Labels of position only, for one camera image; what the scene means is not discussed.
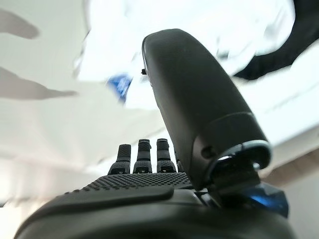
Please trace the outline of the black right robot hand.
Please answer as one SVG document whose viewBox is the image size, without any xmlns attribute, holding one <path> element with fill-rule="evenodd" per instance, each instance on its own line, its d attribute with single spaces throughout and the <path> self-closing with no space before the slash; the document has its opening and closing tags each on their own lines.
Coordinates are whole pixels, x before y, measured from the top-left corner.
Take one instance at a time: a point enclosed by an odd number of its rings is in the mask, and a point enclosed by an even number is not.
<svg viewBox="0 0 319 239">
<path fill-rule="evenodd" d="M 119 146 L 107 175 L 30 215 L 17 239 L 294 239 L 285 193 L 260 180 L 270 143 L 216 59 L 180 29 L 148 35 L 143 74 L 169 139 Z"/>
</svg>

